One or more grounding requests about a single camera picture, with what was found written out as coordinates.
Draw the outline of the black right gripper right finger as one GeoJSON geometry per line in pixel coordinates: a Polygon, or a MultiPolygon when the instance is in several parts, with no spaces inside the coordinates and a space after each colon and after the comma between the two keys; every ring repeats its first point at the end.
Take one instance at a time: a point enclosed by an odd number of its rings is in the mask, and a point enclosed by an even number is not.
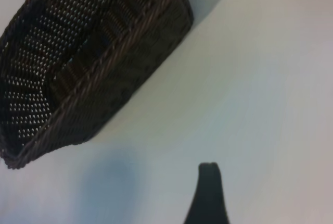
{"type": "Polygon", "coordinates": [[[221,171],[217,163],[211,163],[210,166],[212,169],[210,220],[211,223],[229,224],[230,221],[225,205],[221,171]]]}

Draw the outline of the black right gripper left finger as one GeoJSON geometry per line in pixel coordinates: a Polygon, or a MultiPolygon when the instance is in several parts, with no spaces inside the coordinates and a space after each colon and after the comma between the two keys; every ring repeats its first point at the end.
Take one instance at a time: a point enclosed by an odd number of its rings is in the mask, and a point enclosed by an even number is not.
{"type": "Polygon", "coordinates": [[[184,223],[205,223],[204,219],[207,216],[206,203],[208,201],[204,187],[208,184],[208,170],[209,163],[201,163],[198,167],[196,190],[184,223]]]}

